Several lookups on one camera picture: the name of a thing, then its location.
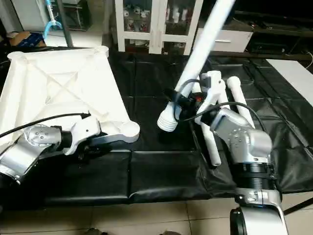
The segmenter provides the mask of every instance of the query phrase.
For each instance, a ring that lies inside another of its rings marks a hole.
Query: bottle
[[[182,20],[182,21],[186,21],[186,19],[187,19],[187,13],[188,13],[188,9],[183,9],[182,15],[181,15],[181,20]]]

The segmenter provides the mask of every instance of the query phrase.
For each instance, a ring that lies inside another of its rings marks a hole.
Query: white frame
[[[195,7],[191,18],[188,35],[174,35],[165,34],[164,25],[167,10],[167,0],[163,0],[159,7],[159,21],[158,21],[158,51],[157,54],[161,54],[163,42],[177,42],[186,43],[184,49],[184,55],[189,55],[194,41],[199,16],[202,8],[203,0],[195,0]]]
[[[124,15],[123,15],[123,0],[115,0],[115,13],[116,13],[116,30],[117,30],[117,42],[118,51],[125,51],[125,39],[140,39],[149,40],[149,53],[156,53],[155,38],[156,32],[154,28],[157,28],[158,7],[159,2],[162,0],[151,0],[151,22],[150,22],[150,32],[127,32],[124,30]]]
[[[167,10],[167,0],[151,0],[150,32],[127,32],[124,30],[123,0],[115,0],[116,30],[118,50],[125,51],[125,39],[149,40],[149,53],[161,54],[163,42],[186,43],[184,55],[189,55],[194,41],[203,0],[195,0],[194,11],[188,35],[165,34],[164,25]]]

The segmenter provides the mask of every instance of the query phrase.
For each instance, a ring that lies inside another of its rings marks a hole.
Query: table
[[[157,127],[165,88],[175,86],[188,57],[110,51],[109,61],[131,120],[141,128],[133,144],[116,142],[114,151],[40,161],[8,209],[130,204],[231,197],[235,185],[227,152],[217,140],[222,165],[212,168],[200,128],[180,124],[173,133]],[[313,107],[263,59],[210,57],[203,72],[236,75],[247,103],[262,118],[273,140],[271,160],[283,193],[313,190]]]

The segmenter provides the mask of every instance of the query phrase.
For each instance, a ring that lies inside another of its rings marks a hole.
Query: floor tile
[[[133,225],[125,227],[114,227],[101,229],[109,235],[159,235],[166,230],[171,230],[181,235],[191,235],[188,221]]]
[[[230,235],[229,218],[190,221],[192,235]]]
[[[300,210],[285,217],[289,235],[311,235],[313,210]]]
[[[42,211],[7,211],[1,215],[0,233],[29,233],[86,229],[92,208],[62,208]]]
[[[92,207],[47,209],[45,231],[89,228],[91,213]]]
[[[93,209],[92,227],[118,227],[188,220],[185,203],[114,205]]]
[[[229,217],[231,209],[237,208],[233,198],[213,198],[210,200],[188,201],[189,219],[210,219]]]
[[[313,192],[290,193],[283,195],[282,207],[284,210],[299,204],[313,197]],[[313,205],[305,207],[305,209],[313,209]]]
[[[54,232],[34,232],[34,233],[15,233],[9,235],[84,235],[86,229],[84,230],[63,230]]]
[[[0,233],[40,231],[45,223],[45,211],[5,211],[1,214]]]

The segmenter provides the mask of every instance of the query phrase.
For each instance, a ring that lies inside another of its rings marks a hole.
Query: black table cover
[[[113,143],[113,152],[90,154],[84,161],[76,156],[41,160],[23,184],[12,190],[6,206],[21,209],[232,196],[227,151],[218,138],[222,165],[212,168],[197,125],[181,123],[173,133],[157,127],[166,105],[163,90],[176,85],[187,60],[110,51],[111,69],[130,119],[140,125],[139,140]],[[0,66],[0,84],[8,66]],[[257,111],[272,138],[271,160],[283,192],[313,190],[313,107],[266,60],[210,57],[202,71],[209,70],[220,70],[223,79],[240,78],[248,105]]]

